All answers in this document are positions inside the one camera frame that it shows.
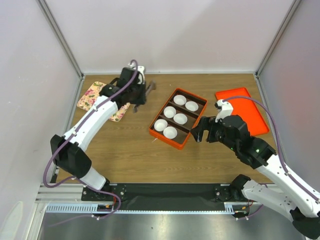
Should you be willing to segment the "orange box lid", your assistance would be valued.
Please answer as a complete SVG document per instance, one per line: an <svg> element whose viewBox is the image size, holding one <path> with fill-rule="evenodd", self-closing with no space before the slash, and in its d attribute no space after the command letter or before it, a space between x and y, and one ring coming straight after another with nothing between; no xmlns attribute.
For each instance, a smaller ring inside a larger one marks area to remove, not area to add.
<svg viewBox="0 0 320 240"><path fill-rule="evenodd" d="M217 100L225 100L235 96L251 97L245 87L233 88L215 93ZM231 99L228 101L233 106L232 115L239 115L247 124L252 136L267 134L270 130L256 104L248 99Z"/></svg>

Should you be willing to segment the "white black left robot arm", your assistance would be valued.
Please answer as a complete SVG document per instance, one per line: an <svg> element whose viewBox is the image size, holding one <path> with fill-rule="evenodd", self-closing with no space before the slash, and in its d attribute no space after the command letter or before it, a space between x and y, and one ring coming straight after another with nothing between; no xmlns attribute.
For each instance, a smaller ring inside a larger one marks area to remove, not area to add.
<svg viewBox="0 0 320 240"><path fill-rule="evenodd" d="M92 107L80 121L64 135L54 135L50 140L52 162L90 186L98 200L110 194L110 181L98 173L86 150L101 127L126 104L144 105L146 97L145 67L124 67L119 77L106 84Z"/></svg>

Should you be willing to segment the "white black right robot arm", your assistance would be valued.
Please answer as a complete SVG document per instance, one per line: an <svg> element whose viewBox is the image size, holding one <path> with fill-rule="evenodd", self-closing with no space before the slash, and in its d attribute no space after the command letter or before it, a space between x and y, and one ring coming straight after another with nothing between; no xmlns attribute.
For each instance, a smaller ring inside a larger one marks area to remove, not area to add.
<svg viewBox="0 0 320 240"><path fill-rule="evenodd" d="M287 218L305 237L319 238L320 193L281 161L280 155L266 141L250 135L240 116L219 120L202 117L190 132L196 142L201 142L204 131L208 131L208 143L222 143L242 163L265 175L282 190L282 193L273 191L240 174L231 183L230 195L234 200L246 198L259 202Z"/></svg>

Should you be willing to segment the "steel serving tongs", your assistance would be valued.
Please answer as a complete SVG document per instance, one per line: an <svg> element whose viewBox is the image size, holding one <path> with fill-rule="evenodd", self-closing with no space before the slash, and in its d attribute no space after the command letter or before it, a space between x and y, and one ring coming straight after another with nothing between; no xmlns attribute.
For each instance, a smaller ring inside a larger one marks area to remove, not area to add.
<svg viewBox="0 0 320 240"><path fill-rule="evenodd" d="M154 80L152 80L152 81L149 83L148 87L146 88L145 95L144 95L145 98L148 97L148 95L151 93L151 91L156 90L156 88L157 88L156 82L155 82ZM140 105L141 105L141 104L136 104L136 105L134 106L134 108L133 108L133 112L134 112L134 113L137 113L137 112L138 112L138 109L139 109Z"/></svg>

